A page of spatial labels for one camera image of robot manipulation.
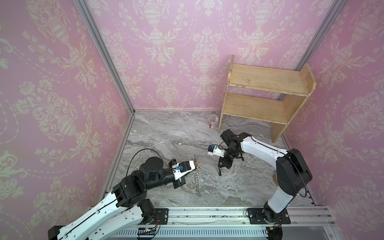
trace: wooden shelf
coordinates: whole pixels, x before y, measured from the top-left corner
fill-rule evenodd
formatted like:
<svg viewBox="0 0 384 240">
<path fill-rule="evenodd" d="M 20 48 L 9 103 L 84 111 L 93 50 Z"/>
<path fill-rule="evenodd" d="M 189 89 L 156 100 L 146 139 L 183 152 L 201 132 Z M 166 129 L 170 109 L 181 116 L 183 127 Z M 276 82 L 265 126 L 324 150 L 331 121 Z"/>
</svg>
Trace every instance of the wooden shelf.
<svg viewBox="0 0 384 240">
<path fill-rule="evenodd" d="M 275 143 L 315 90 L 312 71 L 308 64 L 298 72 L 234 64 L 234 59 L 232 55 L 218 132 L 223 114 L 251 118 L 271 122 L 272 142 Z M 228 93 L 229 86 L 287 95 L 283 101 L 250 97 Z"/>
<path fill-rule="evenodd" d="M 224 114 L 243 118 L 287 124 L 282 101 L 249 97 L 233 93 L 227 94 Z"/>
<path fill-rule="evenodd" d="M 300 72 L 240 64 L 233 65 L 229 85 L 299 96 L 306 96 L 312 90 Z"/>
</svg>

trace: floral pattern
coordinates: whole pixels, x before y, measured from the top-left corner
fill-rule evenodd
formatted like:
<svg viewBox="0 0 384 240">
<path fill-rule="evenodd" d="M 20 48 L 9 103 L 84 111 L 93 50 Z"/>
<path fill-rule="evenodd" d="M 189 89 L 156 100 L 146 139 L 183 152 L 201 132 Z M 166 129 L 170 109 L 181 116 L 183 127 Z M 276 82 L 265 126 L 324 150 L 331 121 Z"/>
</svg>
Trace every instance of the floral pattern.
<svg viewBox="0 0 384 240">
<path fill-rule="evenodd" d="M 294 69 L 333 0 L 86 2 L 134 108 L 174 110 L 221 109 L 231 55 Z"/>
<path fill-rule="evenodd" d="M 45 239 L 98 201 L 130 113 L 73 1 L 1 6 L 0 239 Z"/>
<path fill-rule="evenodd" d="M 319 88 L 286 131 L 344 239 L 382 238 L 383 19 L 383 0 L 346 2 L 309 62 Z"/>
</svg>

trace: metal spring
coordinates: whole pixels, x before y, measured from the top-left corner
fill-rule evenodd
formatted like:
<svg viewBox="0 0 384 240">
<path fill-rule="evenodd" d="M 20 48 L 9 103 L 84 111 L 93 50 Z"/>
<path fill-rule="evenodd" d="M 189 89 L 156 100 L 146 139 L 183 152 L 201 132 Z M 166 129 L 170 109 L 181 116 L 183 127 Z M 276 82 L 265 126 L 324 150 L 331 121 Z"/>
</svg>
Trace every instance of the metal spring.
<svg viewBox="0 0 384 240">
<path fill-rule="evenodd" d="M 194 179 L 195 179 L 195 193 L 196 193 L 196 196 L 198 197 L 201 197 L 201 193 L 200 193 L 200 184 L 199 184 L 199 172 L 198 172 L 198 168 L 200 167 L 200 162 L 199 162 L 199 157 L 198 156 L 193 156 L 193 162 L 195 164 L 195 167 L 196 167 L 196 170 L 194 171 Z"/>
</svg>

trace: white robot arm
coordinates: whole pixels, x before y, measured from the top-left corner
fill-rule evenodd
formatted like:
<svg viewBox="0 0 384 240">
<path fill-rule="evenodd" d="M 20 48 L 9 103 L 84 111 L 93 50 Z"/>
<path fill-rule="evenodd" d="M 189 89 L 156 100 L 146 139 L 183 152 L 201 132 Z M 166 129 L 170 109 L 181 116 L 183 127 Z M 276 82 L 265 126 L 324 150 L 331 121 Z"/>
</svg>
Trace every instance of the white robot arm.
<svg viewBox="0 0 384 240">
<path fill-rule="evenodd" d="M 239 158 L 239 154 L 242 156 L 243 152 L 255 155 L 276 168 L 278 186 L 274 195 L 264 205 L 265 219 L 270 223 L 276 222 L 296 194 L 312 180 L 312 174 L 303 156 L 296 149 L 287 151 L 273 147 L 245 132 L 235 135 L 228 129 L 220 137 L 228 146 L 227 149 L 220 149 L 215 145 L 208 147 L 209 155 L 220 157 L 219 168 L 229 169 L 233 159 Z"/>
<path fill-rule="evenodd" d="M 49 240 L 102 240 L 139 223 L 149 223 L 155 208 L 146 199 L 147 190 L 173 182 L 174 188 L 185 184 L 184 177 L 195 170 L 193 161 L 176 163 L 173 159 L 163 169 L 163 161 L 150 157 L 139 170 L 123 178 L 101 202 L 66 226 L 53 226 Z"/>
</svg>

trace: marble floor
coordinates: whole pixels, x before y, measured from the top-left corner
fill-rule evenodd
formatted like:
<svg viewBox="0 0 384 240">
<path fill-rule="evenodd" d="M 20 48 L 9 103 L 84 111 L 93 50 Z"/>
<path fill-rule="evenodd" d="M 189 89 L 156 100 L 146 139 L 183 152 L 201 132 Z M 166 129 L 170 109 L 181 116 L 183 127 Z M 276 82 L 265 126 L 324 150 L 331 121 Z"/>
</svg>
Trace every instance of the marble floor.
<svg viewBox="0 0 384 240">
<path fill-rule="evenodd" d="M 136 112 L 113 185 L 125 177 L 132 156 L 142 148 L 156 150 L 166 162 L 177 162 L 199 157 L 200 192 L 196 196 L 194 176 L 189 174 L 186 184 L 174 189 L 171 184 L 148 191 L 147 197 L 155 206 L 261 206 L 273 195 L 276 186 L 272 176 L 275 170 L 268 163 L 250 154 L 243 154 L 245 161 L 235 159 L 230 169 L 217 171 L 217 156 L 207 154 L 208 145 L 222 142 L 217 129 L 207 127 L 207 117 L 212 112 Z M 257 139 L 279 148 L 285 148 L 281 139 L 271 142 L 268 122 L 224 115 L 222 131 L 231 129 L 235 134 L 247 132 Z M 147 158 L 156 153 L 144 150 L 133 160 L 129 173 L 138 169 Z M 290 205 L 310 205 L 312 200 L 295 197 Z"/>
</svg>

